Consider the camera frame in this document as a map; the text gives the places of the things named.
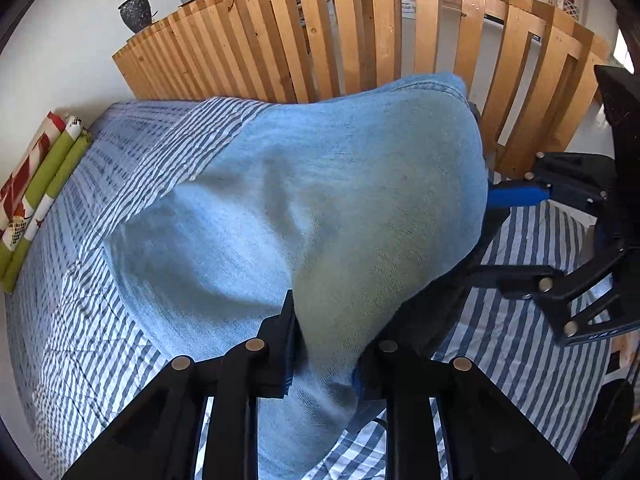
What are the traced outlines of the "green red floral folded blanket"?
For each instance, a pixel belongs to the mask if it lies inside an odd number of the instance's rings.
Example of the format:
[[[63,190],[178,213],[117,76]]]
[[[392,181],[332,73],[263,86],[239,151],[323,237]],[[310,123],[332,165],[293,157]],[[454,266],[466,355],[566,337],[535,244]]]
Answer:
[[[44,219],[92,142],[80,118],[48,113],[1,189],[1,286],[14,291]]]

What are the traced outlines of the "wooden slatted headboard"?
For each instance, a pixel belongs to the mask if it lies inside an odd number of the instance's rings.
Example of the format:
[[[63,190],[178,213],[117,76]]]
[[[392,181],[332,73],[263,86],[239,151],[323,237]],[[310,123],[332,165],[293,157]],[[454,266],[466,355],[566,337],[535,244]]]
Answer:
[[[139,100],[311,103],[434,73],[484,84],[488,162],[516,178],[564,151],[598,92],[606,41],[538,0],[192,0],[115,52]]]

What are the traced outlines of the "light blue denim jeans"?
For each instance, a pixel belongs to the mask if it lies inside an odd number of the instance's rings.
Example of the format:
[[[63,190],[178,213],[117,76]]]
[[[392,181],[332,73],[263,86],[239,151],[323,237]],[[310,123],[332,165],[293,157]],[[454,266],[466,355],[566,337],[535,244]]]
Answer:
[[[355,414],[361,353],[473,249],[486,202],[463,81],[413,75],[266,108],[104,247],[129,314],[168,358],[221,356],[293,298],[302,353],[288,395],[260,404],[258,457],[262,478],[299,479]]]

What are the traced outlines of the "dark flower pot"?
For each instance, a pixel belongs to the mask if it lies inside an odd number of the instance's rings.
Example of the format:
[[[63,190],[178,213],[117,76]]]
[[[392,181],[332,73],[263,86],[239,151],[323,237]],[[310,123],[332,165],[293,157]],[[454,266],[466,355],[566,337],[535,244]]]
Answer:
[[[118,12],[124,24],[137,34],[152,24],[152,10],[149,0],[126,0]]]

